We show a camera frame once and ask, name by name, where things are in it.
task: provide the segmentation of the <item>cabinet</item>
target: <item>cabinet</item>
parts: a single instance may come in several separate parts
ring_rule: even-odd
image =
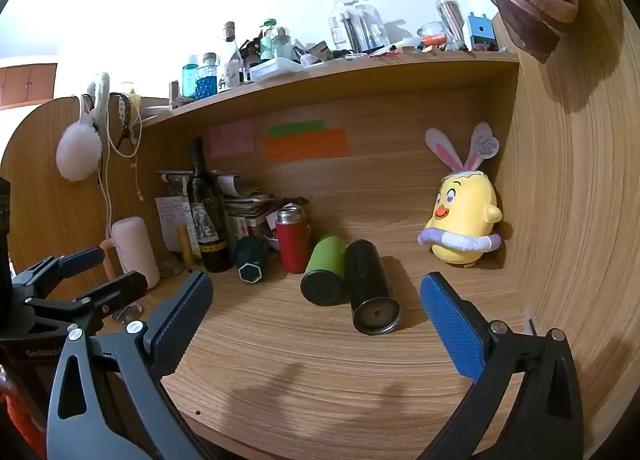
[[[56,64],[0,68],[0,109],[41,104],[53,98]]]

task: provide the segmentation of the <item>black thermos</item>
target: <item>black thermos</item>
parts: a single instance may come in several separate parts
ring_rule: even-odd
[[[388,334],[400,324],[401,308],[394,299],[376,246],[357,239],[346,250],[344,282],[351,296],[353,326],[366,335]]]

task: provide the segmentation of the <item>green thermos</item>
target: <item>green thermos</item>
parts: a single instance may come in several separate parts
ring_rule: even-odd
[[[323,236],[316,244],[300,291],[305,299],[320,306],[335,305],[344,298],[344,240],[334,235]]]

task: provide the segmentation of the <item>plush toy tag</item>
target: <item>plush toy tag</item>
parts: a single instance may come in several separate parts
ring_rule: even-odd
[[[476,144],[476,153],[483,159],[493,158],[500,151],[500,143],[495,136],[481,138]]]

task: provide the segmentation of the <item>pink sticky note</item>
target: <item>pink sticky note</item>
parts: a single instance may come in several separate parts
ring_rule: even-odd
[[[255,151],[254,122],[236,120],[212,126],[209,131],[211,157],[230,156]]]

